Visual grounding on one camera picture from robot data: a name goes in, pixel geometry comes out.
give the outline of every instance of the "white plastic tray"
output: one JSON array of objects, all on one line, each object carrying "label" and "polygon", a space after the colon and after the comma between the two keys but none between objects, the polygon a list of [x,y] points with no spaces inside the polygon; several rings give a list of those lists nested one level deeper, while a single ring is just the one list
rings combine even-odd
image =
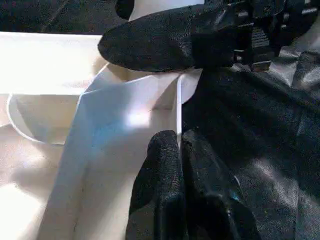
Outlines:
[{"label": "white plastic tray", "polygon": [[124,239],[132,186],[151,137],[162,130],[180,137],[181,73],[94,90],[109,72],[107,66],[80,97],[39,240]]}]

